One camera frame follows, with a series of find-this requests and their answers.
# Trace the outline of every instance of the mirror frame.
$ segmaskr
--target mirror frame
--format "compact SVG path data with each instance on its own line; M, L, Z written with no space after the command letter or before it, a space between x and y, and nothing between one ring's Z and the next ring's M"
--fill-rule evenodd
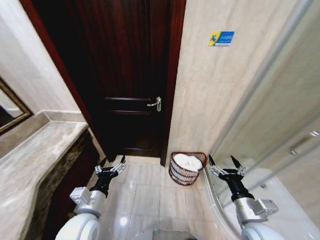
M21 99L11 90L11 88L5 83L5 81L0 76L0 89L16 104L23 114L16 117L11 122L7 123L6 125L0 126L0 135L4 134L5 132L9 131L16 125L20 124L27 118L31 117L33 113L30 109L21 101Z

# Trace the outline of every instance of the door panel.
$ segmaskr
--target door panel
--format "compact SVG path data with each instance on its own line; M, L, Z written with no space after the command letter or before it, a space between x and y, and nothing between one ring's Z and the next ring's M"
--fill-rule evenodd
M87 106L102 148L160 157L166 100L169 0L32 1Z

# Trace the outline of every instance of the countertop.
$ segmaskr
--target countertop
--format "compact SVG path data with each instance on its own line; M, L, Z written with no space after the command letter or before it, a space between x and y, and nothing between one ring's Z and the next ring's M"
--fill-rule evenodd
M87 127L50 121L0 159L1 240L25 237L40 184Z

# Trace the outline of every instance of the vanity counter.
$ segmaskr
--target vanity counter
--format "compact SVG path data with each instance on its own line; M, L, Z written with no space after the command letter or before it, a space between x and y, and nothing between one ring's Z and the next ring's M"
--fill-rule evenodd
M50 121L0 159L1 240L41 239L34 234L45 227L53 192L91 141L87 128Z

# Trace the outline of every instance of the shower enclosure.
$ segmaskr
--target shower enclosure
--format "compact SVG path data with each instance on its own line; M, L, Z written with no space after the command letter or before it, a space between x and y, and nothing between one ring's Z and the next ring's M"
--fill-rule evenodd
M320 2L300 1L211 155L246 167L243 184L279 211L285 239L320 239ZM240 233L227 184L205 170L220 213Z

